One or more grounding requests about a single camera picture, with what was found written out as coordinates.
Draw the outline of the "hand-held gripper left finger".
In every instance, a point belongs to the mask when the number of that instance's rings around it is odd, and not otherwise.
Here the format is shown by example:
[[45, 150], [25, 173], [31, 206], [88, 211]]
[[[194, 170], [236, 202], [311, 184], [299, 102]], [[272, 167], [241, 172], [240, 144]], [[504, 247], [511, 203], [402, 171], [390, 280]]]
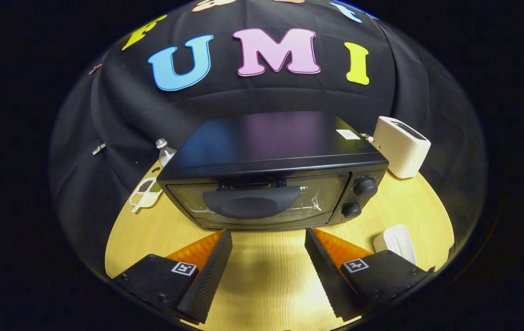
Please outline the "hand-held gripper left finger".
[[113, 281], [158, 315], [204, 324], [232, 247], [232, 233], [216, 231], [165, 257], [147, 254]]

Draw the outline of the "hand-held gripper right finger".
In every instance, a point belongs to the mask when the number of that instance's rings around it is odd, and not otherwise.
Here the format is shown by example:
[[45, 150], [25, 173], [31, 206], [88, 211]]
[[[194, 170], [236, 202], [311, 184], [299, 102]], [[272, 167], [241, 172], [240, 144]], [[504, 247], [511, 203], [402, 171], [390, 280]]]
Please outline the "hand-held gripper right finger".
[[345, 322], [387, 308], [434, 272], [391, 250], [371, 253], [318, 228], [305, 230], [305, 249], [335, 316]]

